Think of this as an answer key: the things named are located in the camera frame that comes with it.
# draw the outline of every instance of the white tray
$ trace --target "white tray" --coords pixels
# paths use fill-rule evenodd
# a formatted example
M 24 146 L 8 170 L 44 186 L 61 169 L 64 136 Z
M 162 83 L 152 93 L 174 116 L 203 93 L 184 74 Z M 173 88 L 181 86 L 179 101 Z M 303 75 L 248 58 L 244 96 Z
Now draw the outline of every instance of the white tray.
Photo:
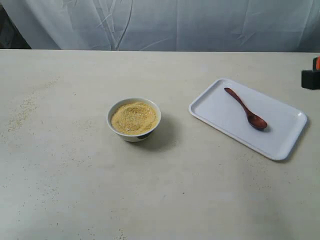
M 234 90 L 253 113 L 267 122 L 265 131 L 249 125 L 241 105 L 224 88 Z M 308 121 L 302 111 L 230 79 L 216 80 L 190 104 L 189 112 L 275 161 L 289 155 Z

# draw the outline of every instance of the brown spoon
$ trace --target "brown spoon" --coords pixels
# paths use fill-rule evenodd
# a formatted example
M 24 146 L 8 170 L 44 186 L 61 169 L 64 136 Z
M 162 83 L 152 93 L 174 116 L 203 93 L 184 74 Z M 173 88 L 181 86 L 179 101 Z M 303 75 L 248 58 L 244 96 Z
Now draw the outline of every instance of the brown spoon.
M 231 90 L 231 88 L 225 87 L 224 90 L 228 94 L 230 94 L 235 100 L 237 100 L 238 103 L 240 103 L 240 105 L 243 107 L 243 110 L 246 113 L 246 118 L 248 119 L 248 122 L 252 127 L 258 130 L 263 130 L 267 127 L 266 121 L 263 120 L 261 117 L 255 115 L 252 111 L 250 111 L 246 107 L 246 105 L 241 101 L 240 97 L 238 97 L 238 95 L 233 90 Z

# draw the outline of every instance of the granular powder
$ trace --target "granular powder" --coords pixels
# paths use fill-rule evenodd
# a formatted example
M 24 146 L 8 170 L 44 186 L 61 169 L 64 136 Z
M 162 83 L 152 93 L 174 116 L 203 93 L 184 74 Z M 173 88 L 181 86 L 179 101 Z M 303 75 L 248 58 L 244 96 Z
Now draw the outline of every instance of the granular powder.
M 155 109 L 141 101 L 119 107 L 111 118 L 112 126 L 120 133 L 139 135 L 157 124 Z

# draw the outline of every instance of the powder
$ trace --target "powder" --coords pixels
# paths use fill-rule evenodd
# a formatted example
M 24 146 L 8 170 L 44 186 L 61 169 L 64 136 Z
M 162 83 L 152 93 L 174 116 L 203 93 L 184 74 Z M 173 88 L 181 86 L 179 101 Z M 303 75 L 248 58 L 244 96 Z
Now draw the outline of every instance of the powder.
M 112 126 L 120 133 L 139 135 L 158 123 L 155 109 L 141 101 L 119 107 L 111 118 Z

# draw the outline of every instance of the white bowl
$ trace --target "white bowl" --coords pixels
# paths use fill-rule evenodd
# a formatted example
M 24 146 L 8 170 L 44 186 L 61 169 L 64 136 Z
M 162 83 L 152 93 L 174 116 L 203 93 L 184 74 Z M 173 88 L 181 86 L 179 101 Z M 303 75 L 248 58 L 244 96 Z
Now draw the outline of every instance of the white bowl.
M 132 104 L 132 103 L 136 103 L 136 102 L 143 102 L 145 104 L 148 104 L 150 106 L 152 106 L 155 110 L 156 113 L 156 118 L 157 118 L 157 123 L 156 125 L 150 129 L 149 131 L 146 131 L 142 134 L 138 134 L 138 135 L 127 135 L 124 133 L 121 133 L 119 131 L 117 131 L 111 124 L 111 118 L 112 116 L 115 114 L 115 112 L 117 111 L 118 108 L 120 108 L 122 105 L 125 104 Z M 123 140 L 127 141 L 127 142 L 140 142 L 142 140 L 145 140 L 147 137 L 149 137 L 149 135 L 153 132 L 153 130 L 156 129 L 156 127 L 159 125 L 161 120 L 161 111 L 160 108 L 152 101 L 145 99 L 143 97 L 131 97 L 131 98 L 127 98 L 121 101 L 118 101 L 115 105 L 113 105 L 109 112 L 106 115 L 106 122 L 108 123 L 109 128 L 111 128 L 112 131 L 114 131 L 116 134 L 118 134 Z

